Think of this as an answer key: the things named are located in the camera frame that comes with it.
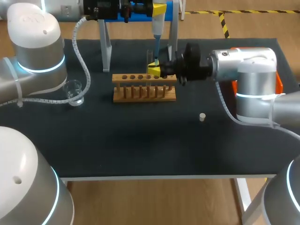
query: wooden test tube rack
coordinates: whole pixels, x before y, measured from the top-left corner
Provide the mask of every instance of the wooden test tube rack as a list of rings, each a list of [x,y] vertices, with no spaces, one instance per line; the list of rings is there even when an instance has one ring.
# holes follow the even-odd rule
[[[175,75],[166,79],[147,74],[113,74],[116,84],[113,92],[114,102],[165,102],[176,101]]]

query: test tube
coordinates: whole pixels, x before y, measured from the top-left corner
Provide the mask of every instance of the test tube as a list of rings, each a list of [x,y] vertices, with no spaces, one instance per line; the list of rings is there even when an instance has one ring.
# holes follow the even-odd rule
[[[158,86],[155,85],[155,98],[157,98],[157,97],[158,97]]]
[[[148,65],[150,63],[153,63],[153,51],[152,50],[147,50],[147,65],[146,65],[146,74],[147,75],[151,75],[148,72]],[[151,86],[151,83],[150,82],[146,82],[146,86]]]
[[[166,86],[164,85],[164,87],[163,87],[163,97],[165,97],[165,88],[166,88]]]
[[[143,87],[140,85],[140,98],[143,96]]]
[[[150,86],[147,86],[147,98],[150,98]]]
[[[120,83],[117,83],[117,91],[120,92]]]
[[[135,87],[131,85],[131,98],[135,97]]]
[[[124,98],[127,98],[127,87],[126,87],[126,85],[124,85],[124,87],[123,87],[123,96],[124,96]]]

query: wooden peg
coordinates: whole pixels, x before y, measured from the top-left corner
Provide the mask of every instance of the wooden peg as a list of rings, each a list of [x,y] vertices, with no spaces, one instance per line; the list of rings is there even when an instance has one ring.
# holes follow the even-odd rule
[[[135,87],[131,85],[131,98],[135,97]]]
[[[126,96],[126,91],[127,91],[126,85],[123,87],[123,91],[124,91],[124,98],[126,98],[126,97],[127,97],[127,96]]]
[[[143,87],[140,85],[140,98],[143,96]]]
[[[165,88],[166,88],[166,86],[164,85],[164,87],[163,87],[163,98],[165,97]]]
[[[157,97],[158,97],[158,86],[155,85],[155,98],[157,98]]]
[[[147,98],[150,98],[150,86],[147,85]]]
[[[120,83],[117,83],[117,91],[120,92]]]

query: black table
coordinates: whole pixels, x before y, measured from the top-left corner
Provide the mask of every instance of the black table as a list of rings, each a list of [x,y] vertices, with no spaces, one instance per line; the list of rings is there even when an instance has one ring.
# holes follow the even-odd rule
[[[284,92],[297,82],[276,39],[179,40],[197,42],[203,55],[213,49],[270,47]],[[113,40],[111,72],[102,73],[100,42],[78,41],[92,84],[79,107],[24,103],[0,108],[0,125],[28,136],[63,178],[115,176],[246,177],[278,173],[299,155],[300,142],[271,128],[235,124],[226,115],[212,81],[176,85],[176,102],[114,104],[112,73],[144,73],[153,40]],[[85,76],[66,40],[68,78],[85,85]],[[166,60],[167,50],[160,60]],[[230,85],[223,88],[234,112]],[[41,95],[62,99],[64,93]],[[199,114],[205,113],[205,122]],[[300,134],[300,128],[294,129]]]

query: white cable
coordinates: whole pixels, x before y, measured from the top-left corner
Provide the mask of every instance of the white cable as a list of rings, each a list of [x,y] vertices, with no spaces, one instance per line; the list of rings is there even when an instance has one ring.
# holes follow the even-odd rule
[[[232,114],[230,113],[229,109],[227,108],[227,105],[224,101],[224,98],[223,98],[223,95],[222,95],[222,92],[221,92],[221,88],[220,88],[220,85],[218,82],[216,82],[216,87],[217,87],[217,91],[219,93],[219,96],[220,96],[220,100],[221,100],[221,103],[227,113],[227,115],[229,116],[229,118],[234,121],[235,123],[237,124],[240,124],[240,125],[244,125],[244,126],[255,126],[255,127],[269,127],[269,128],[273,128],[273,129],[276,129],[276,130],[280,130],[282,132],[285,132],[291,136],[293,136],[294,138],[298,139],[300,141],[300,135],[296,134],[295,132],[293,131],[290,131],[288,129],[285,129],[283,127],[281,127],[280,125],[277,125],[277,124],[272,124],[272,127],[270,127],[270,125],[266,125],[266,124],[251,124],[251,123],[245,123],[245,122],[242,122],[242,121],[239,121],[237,120],[236,118],[234,118],[232,116]]]
[[[220,88],[220,85],[219,85],[218,82],[216,82],[216,87],[217,87],[217,91],[218,91],[219,96],[220,96],[221,103],[222,103],[222,105],[223,105],[223,107],[224,107],[224,109],[225,109],[227,115],[229,116],[229,118],[230,118],[233,122],[235,122],[235,123],[237,123],[237,124],[240,124],[240,125],[244,125],[244,126],[269,127],[269,125],[266,125],[266,124],[258,124],[258,125],[257,125],[257,124],[245,123],[245,122],[239,121],[239,120],[237,120],[236,118],[234,118],[234,116],[232,116],[232,114],[230,113],[229,109],[227,108],[226,102],[225,102],[225,100],[224,100],[224,98],[223,98],[222,91],[221,91],[221,88]]]
[[[83,96],[88,92],[88,90],[90,88],[90,72],[89,72],[89,70],[78,50],[78,46],[77,46],[77,32],[78,32],[80,26],[86,21],[87,21],[87,19],[86,19],[86,17],[84,17],[76,24],[74,31],[73,31],[73,38],[72,38],[72,44],[73,44],[75,54],[76,54],[81,66],[84,70],[84,73],[86,75],[86,86],[85,86],[84,90],[79,95],[77,95],[73,98],[70,98],[70,99],[65,99],[65,100],[49,100],[49,99],[29,98],[28,97],[28,98],[22,98],[22,101],[24,101],[24,102],[39,102],[39,103],[47,103],[47,104],[66,104],[66,103],[74,102],[74,101],[77,101],[77,100],[83,98]],[[7,105],[10,103],[15,103],[17,101],[18,101],[17,99],[8,101],[3,104],[0,104],[0,106]]]
[[[8,66],[8,68],[10,70],[10,73],[11,73],[11,75],[13,76],[13,78],[15,80],[15,86],[16,86],[17,91],[18,91],[17,105],[19,107],[22,107],[23,106],[23,101],[22,101],[23,96],[22,96],[22,88],[21,88],[21,85],[20,85],[20,82],[19,82],[18,75],[15,71],[15,68],[14,68],[13,64],[11,64],[9,59],[7,57],[5,57],[5,58],[3,58],[3,60],[6,62],[6,65]]]

